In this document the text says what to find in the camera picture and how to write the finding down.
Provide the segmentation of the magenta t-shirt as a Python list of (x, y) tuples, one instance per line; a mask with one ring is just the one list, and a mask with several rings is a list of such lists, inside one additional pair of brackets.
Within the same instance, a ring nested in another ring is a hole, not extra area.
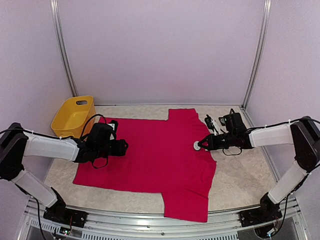
[(102, 189), (161, 194), (167, 218), (205, 223), (217, 164), (194, 143), (209, 131), (193, 108), (169, 109), (166, 120), (118, 119), (124, 156), (98, 158), (77, 168), (73, 183)]

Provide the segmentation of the black brooch display box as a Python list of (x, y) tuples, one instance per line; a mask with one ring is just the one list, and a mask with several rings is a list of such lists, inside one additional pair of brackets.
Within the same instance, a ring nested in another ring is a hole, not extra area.
[(220, 122), (220, 124), (221, 124), (222, 126), (225, 126), (225, 125), (226, 125), (226, 124), (225, 124), (225, 119), (224, 119), (223, 117), (219, 117), (218, 120), (219, 120), (219, 122)]

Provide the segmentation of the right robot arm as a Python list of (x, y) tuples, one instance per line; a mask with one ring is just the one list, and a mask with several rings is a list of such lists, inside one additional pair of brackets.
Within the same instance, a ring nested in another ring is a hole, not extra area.
[(219, 117), (218, 122), (209, 115), (204, 121), (213, 132), (193, 144), (196, 151), (224, 151), (231, 147), (241, 151), (257, 148), (291, 150), (292, 163), (275, 186), (261, 197), (259, 206), (239, 213), (242, 227), (284, 219), (287, 212), (281, 211), (280, 204), (288, 201), (320, 166), (320, 122), (303, 116), (272, 125), (246, 127), (242, 115), (234, 110)]

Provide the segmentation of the yellow plastic basket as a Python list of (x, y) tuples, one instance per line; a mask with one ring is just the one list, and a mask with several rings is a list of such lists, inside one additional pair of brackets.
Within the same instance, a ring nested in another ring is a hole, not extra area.
[(51, 123), (57, 137), (79, 138), (88, 119), (96, 114), (92, 96), (77, 96), (67, 99)]

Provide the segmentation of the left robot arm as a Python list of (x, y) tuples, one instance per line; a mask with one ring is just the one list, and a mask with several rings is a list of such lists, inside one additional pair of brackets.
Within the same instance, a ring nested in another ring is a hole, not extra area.
[(44, 205), (43, 217), (70, 227), (83, 228), (87, 212), (68, 208), (61, 195), (23, 166), (24, 157), (62, 159), (78, 164), (93, 164), (98, 158), (122, 157), (129, 147), (117, 139), (118, 122), (95, 123), (90, 132), (79, 138), (49, 136), (22, 128), (14, 122), (1, 131), (0, 178), (15, 184), (23, 193)]

